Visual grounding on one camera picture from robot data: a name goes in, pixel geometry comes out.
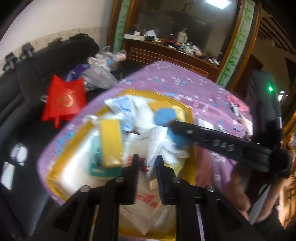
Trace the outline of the person's right hand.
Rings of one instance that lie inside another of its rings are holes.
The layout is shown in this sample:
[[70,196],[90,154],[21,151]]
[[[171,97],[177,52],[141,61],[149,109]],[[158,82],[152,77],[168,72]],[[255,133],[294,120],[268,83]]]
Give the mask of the person's right hand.
[[[239,210],[239,212],[249,220],[248,211],[251,208],[251,202],[246,195],[246,186],[248,182],[249,168],[236,164],[231,172],[231,178],[228,183],[227,199]],[[280,191],[287,182],[287,178],[277,177],[267,194],[264,204],[257,216],[255,222],[262,222],[267,219],[280,195]]]

